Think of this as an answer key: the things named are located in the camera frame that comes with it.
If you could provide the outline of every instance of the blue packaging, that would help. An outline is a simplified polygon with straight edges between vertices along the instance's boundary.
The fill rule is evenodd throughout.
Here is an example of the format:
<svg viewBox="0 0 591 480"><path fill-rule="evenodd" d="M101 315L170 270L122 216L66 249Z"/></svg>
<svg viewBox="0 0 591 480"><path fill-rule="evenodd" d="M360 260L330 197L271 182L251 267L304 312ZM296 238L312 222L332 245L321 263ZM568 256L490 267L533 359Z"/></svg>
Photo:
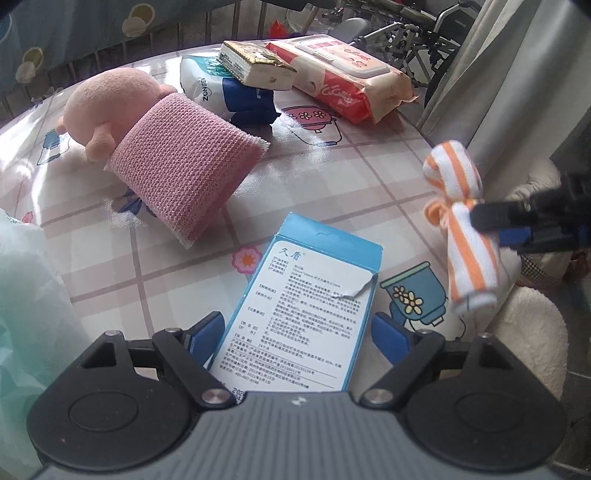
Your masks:
<svg viewBox="0 0 591 480"><path fill-rule="evenodd" d="M271 241L210 371L245 391L344 390L374 297L382 247L290 213Z"/></svg>
<svg viewBox="0 0 591 480"><path fill-rule="evenodd" d="M217 53L181 59L180 83L193 102L237 127L271 125L279 113L272 90L247 87L217 60Z"/></svg>

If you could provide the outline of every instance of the pink knitted sleeve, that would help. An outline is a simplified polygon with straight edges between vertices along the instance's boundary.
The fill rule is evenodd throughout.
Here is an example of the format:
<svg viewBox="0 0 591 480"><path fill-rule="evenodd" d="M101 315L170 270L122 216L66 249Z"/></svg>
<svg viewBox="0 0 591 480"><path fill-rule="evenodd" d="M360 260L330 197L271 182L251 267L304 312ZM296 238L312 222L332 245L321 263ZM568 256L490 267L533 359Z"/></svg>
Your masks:
<svg viewBox="0 0 591 480"><path fill-rule="evenodd" d="M173 93L129 131L106 169L124 181L188 247L268 146L263 139Z"/></svg>

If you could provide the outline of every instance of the plastic bag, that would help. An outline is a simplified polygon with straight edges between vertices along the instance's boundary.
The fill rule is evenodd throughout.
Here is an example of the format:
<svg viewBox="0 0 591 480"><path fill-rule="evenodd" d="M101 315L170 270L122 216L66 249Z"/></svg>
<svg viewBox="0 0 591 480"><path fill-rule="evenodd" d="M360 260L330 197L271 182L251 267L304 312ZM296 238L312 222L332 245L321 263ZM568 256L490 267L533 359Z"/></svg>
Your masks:
<svg viewBox="0 0 591 480"><path fill-rule="evenodd" d="M181 60L181 87L193 102L237 127L271 125L279 113L273 91L247 87L217 60L217 53Z"/></svg>
<svg viewBox="0 0 591 480"><path fill-rule="evenodd" d="M295 88L351 123L378 123L417 98L403 72L328 35L274 40L267 48L297 70Z"/></svg>
<svg viewBox="0 0 591 480"><path fill-rule="evenodd" d="M41 467L29 409L90 342L43 230L0 209L0 465L17 479Z"/></svg>

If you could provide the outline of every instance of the blue cartoon pot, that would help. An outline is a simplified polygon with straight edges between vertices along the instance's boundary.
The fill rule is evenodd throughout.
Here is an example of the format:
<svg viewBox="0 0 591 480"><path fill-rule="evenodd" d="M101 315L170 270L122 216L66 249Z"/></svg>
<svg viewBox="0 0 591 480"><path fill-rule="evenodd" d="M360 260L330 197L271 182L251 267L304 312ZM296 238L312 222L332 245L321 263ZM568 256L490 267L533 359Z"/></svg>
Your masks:
<svg viewBox="0 0 591 480"><path fill-rule="evenodd" d="M409 268L379 286L392 298L392 318L402 324L407 319L420 321L423 325L437 324L445 314L446 292L429 262Z"/></svg>

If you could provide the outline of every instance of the gold wrapped package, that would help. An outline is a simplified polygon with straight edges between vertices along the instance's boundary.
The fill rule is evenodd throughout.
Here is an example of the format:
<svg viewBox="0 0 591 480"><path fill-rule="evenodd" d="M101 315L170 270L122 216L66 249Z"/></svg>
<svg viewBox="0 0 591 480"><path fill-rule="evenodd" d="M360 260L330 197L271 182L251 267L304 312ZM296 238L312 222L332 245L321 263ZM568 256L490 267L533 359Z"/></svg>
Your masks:
<svg viewBox="0 0 591 480"><path fill-rule="evenodd" d="M297 71L265 47L226 40L217 58L247 87L291 90Z"/></svg>

